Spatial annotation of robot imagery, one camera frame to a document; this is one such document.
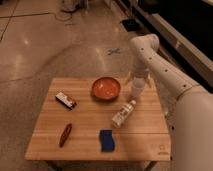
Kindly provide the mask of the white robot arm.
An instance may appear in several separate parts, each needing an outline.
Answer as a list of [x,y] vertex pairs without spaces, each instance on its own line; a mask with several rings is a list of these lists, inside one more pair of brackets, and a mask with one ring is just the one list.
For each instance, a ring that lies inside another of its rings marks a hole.
[[130,40],[133,78],[151,72],[176,99],[172,132],[172,171],[213,171],[213,93],[161,57],[157,35]]

